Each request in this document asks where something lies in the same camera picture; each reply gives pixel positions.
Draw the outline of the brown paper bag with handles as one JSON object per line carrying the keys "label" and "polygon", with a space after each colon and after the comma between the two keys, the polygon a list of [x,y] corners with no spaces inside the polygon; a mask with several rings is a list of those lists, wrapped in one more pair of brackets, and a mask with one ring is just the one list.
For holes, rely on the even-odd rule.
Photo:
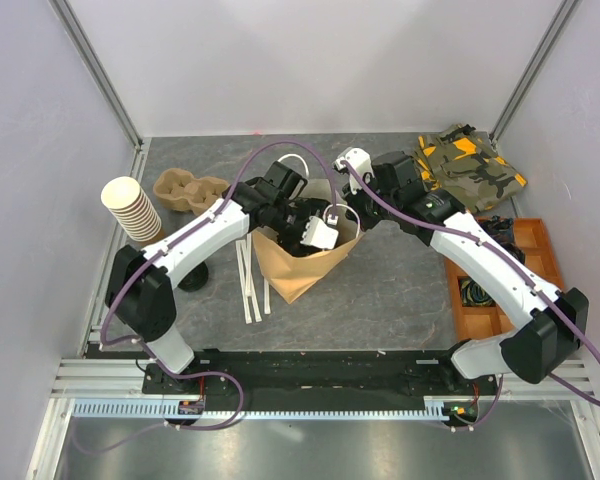
{"label": "brown paper bag with handles", "polygon": [[276,233],[269,227],[252,233],[252,245],[261,274],[270,287],[289,304],[297,300],[333,270],[362,237],[357,215],[339,194],[334,194],[326,179],[311,179],[285,165],[281,159],[272,163],[263,176],[264,183],[282,190],[282,203],[299,198],[319,198],[333,204],[331,214],[338,215],[339,232],[332,250],[319,250],[311,255],[290,255],[276,243]]}

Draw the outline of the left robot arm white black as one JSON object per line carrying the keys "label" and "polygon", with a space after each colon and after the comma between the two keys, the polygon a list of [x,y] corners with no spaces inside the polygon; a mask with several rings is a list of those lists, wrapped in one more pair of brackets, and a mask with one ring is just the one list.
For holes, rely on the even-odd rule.
{"label": "left robot arm white black", "polygon": [[245,182],[237,182],[205,213],[169,237],[136,249],[121,248],[105,296],[108,318],[118,318],[166,368],[165,382],[178,393],[188,393],[199,382],[191,363],[192,348],[175,321],[173,291],[216,251],[257,228],[273,230],[291,246],[309,250],[334,248],[337,217],[329,202],[309,203],[295,197],[307,181],[280,162]]}

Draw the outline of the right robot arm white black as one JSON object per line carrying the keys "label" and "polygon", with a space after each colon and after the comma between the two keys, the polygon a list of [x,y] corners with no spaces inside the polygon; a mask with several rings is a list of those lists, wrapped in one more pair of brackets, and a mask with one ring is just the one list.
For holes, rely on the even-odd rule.
{"label": "right robot arm white black", "polygon": [[354,195],[375,207],[372,218],[413,225],[415,235],[476,281],[513,326],[504,334],[451,349],[450,361],[437,371],[445,391],[461,393],[475,378],[505,373],[538,384],[580,348],[589,301],[579,289],[562,291],[529,270],[446,191],[423,193],[396,207],[388,194],[372,188],[376,177],[366,151],[349,148],[334,166],[348,173]]}

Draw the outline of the white wrapped straw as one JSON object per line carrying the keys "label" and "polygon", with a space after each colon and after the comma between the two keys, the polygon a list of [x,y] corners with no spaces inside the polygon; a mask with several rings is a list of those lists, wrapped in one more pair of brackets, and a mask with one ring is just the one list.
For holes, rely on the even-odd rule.
{"label": "white wrapped straw", "polygon": [[243,240],[237,240],[235,242],[237,262],[238,262],[238,273],[240,279],[241,296],[243,301],[243,309],[245,315],[245,323],[247,325],[253,322],[251,312],[249,308],[249,294],[247,293],[247,278],[246,278],[246,263],[243,255],[243,247],[246,242]]}
{"label": "white wrapped straw", "polygon": [[263,301],[264,301],[264,313],[265,315],[271,314],[271,287],[269,281],[264,278],[263,281]]}
{"label": "white wrapped straw", "polygon": [[252,274],[252,235],[248,234],[245,240],[245,249],[244,249],[244,261],[245,261],[245,269],[246,269],[246,292],[251,300],[254,319],[257,323],[262,321],[258,299],[255,292],[255,286],[253,281]]}

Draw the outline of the camouflage folded cloth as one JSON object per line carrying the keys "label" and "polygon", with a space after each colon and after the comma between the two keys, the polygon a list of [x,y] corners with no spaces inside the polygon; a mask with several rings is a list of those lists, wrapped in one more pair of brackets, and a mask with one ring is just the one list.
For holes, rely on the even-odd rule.
{"label": "camouflage folded cloth", "polygon": [[527,185],[468,124],[419,136],[413,157],[428,191],[443,189],[474,214],[494,208]]}

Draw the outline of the stack of black lids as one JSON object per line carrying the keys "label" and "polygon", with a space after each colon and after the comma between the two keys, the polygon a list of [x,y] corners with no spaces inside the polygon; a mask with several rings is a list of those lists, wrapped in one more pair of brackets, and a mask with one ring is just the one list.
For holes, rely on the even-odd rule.
{"label": "stack of black lids", "polygon": [[195,292],[203,288],[209,280],[209,269],[205,262],[191,270],[179,283],[178,288],[185,292]]}

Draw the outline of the brown pulp cup carrier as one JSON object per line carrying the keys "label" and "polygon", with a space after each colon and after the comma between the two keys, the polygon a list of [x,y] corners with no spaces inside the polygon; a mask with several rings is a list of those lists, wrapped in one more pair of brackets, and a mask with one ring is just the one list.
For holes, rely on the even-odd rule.
{"label": "brown pulp cup carrier", "polygon": [[207,211],[230,184],[216,177],[195,177],[191,172],[170,168],[161,173],[153,186],[153,193],[166,209],[201,215]]}

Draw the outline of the black rolled item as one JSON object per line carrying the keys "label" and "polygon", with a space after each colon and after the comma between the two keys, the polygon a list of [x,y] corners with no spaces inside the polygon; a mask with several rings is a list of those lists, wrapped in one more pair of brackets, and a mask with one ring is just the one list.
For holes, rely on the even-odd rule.
{"label": "black rolled item", "polygon": [[514,220],[512,218],[494,215],[490,218],[479,218],[478,224],[498,244],[515,244]]}

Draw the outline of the blue yellow rolled item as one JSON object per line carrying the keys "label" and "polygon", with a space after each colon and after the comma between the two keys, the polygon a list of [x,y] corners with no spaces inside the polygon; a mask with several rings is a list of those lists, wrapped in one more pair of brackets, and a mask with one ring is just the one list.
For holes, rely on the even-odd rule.
{"label": "blue yellow rolled item", "polygon": [[491,296],[471,278],[461,278],[459,289],[464,307],[492,307],[495,305]]}

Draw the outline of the stack of paper cups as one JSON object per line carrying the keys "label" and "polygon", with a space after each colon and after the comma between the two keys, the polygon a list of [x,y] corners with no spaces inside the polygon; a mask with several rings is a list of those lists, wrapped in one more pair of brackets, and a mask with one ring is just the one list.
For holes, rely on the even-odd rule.
{"label": "stack of paper cups", "polygon": [[164,237],[162,220],[136,179],[121,176],[109,181],[101,202],[131,240],[148,245]]}

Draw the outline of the orange wooden compartment tray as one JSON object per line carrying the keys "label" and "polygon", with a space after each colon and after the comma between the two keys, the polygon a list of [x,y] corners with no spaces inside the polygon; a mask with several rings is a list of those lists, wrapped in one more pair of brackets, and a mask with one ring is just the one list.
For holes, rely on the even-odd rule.
{"label": "orange wooden compartment tray", "polygon": [[[563,288],[564,282],[543,221],[538,218],[513,220],[515,244],[502,246],[522,261],[532,273]],[[460,298],[459,280],[470,277],[452,261],[446,259],[444,264],[455,332],[459,340],[485,339],[507,333],[514,328],[495,301],[495,305],[492,307],[464,307]]]}

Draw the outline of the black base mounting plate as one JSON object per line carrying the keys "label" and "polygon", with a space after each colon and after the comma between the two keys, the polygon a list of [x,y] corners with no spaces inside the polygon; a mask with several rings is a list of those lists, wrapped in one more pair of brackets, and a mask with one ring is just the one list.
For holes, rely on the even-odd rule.
{"label": "black base mounting plate", "polygon": [[412,409],[427,396],[473,398],[497,391],[493,376],[463,378],[443,350],[198,351],[181,379],[146,367],[145,394],[203,394],[230,411]]}

